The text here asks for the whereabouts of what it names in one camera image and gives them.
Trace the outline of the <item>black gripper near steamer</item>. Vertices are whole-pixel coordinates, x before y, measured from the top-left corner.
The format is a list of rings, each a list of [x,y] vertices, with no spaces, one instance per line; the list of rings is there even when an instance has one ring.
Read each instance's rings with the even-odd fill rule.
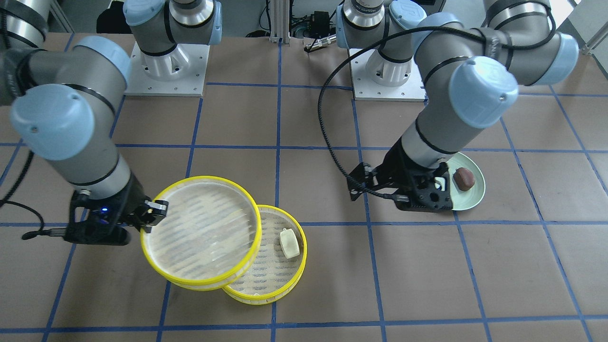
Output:
[[[143,229],[147,234],[158,225],[169,210],[166,200],[146,196],[143,186],[134,174],[126,186],[106,199],[91,199],[74,191],[69,204],[69,221],[64,241],[84,245],[125,246],[130,233],[123,224]]]

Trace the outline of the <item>black gripper near plate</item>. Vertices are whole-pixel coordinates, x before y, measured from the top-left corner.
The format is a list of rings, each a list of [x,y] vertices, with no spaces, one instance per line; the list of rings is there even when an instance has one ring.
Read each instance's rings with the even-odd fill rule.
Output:
[[[447,162],[426,169],[415,164],[397,142],[373,168],[361,162],[348,174],[348,190],[354,201],[367,192],[393,201],[402,211],[443,212],[453,210]]]

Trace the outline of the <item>robot arm near steamer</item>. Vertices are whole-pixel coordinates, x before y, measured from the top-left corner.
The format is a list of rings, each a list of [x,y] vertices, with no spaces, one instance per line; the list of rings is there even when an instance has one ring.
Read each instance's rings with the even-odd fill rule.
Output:
[[[169,212],[153,200],[120,154],[109,132],[124,92],[131,61],[117,43],[88,36],[67,52],[43,48],[48,34],[48,0],[1,2],[1,104],[29,147],[28,159],[1,204],[20,207],[12,195],[37,155],[74,189],[64,228],[26,232],[83,245],[127,245],[126,227],[144,234]]]

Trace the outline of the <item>robot arm near plate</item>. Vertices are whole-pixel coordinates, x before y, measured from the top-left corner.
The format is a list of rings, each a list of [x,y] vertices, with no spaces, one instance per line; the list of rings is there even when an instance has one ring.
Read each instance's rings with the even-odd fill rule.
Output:
[[[411,0],[346,0],[337,44],[370,48],[367,75],[400,86],[417,65],[428,104],[377,167],[347,178],[351,200],[370,193],[403,211],[473,208],[485,193],[480,169],[461,154],[514,104],[519,86],[553,85],[573,71],[574,37],[556,30],[547,0],[486,0],[479,28],[448,12],[426,15]]]

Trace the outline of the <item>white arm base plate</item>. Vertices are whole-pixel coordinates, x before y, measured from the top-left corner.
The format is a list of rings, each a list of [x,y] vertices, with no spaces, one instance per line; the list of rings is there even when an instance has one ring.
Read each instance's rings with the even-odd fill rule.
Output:
[[[395,63],[376,49],[350,62],[355,100],[424,102],[427,94],[419,69],[410,59]]]
[[[135,44],[127,96],[202,96],[210,46],[177,45],[165,56],[148,56]]]

